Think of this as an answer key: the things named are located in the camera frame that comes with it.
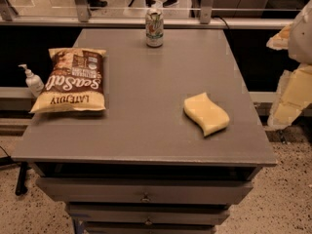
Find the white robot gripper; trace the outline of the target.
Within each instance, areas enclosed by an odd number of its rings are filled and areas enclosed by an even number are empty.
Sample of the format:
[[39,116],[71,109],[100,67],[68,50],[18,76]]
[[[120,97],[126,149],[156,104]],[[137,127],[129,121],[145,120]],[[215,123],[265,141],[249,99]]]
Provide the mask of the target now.
[[267,124],[275,130],[290,126],[312,103],[312,0],[295,17],[292,25],[270,37],[266,46],[288,50],[289,57],[301,64],[295,71],[285,70],[280,77]]

